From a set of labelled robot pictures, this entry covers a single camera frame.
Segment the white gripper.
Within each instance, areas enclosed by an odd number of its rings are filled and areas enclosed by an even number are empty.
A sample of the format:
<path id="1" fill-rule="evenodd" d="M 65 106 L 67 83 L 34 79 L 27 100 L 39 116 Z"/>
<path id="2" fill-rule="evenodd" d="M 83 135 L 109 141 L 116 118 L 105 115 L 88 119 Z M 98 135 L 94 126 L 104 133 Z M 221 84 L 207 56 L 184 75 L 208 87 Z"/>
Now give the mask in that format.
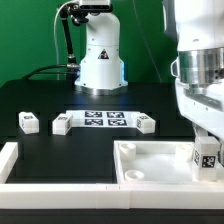
<path id="1" fill-rule="evenodd" d="M 181 115 L 198 125 L 195 136 L 207 137 L 210 132 L 224 141 L 224 79 L 209 85 L 205 95 L 191 94 L 189 86 L 179 79 L 175 80 L 175 90 Z"/>

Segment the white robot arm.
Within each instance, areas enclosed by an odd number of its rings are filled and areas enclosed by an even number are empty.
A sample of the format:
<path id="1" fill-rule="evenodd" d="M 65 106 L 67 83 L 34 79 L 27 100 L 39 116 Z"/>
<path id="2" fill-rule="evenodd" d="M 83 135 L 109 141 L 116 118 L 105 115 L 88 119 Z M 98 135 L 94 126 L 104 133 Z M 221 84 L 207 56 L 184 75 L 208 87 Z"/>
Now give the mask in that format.
<path id="1" fill-rule="evenodd" d="M 111 0 L 70 0 L 58 11 L 86 26 L 86 55 L 77 69 L 81 90 L 118 90 L 123 80 L 119 58 L 120 24 Z M 175 77 L 178 107 L 199 133 L 224 140 L 224 0 L 164 0 L 165 31 L 177 37 Z"/>

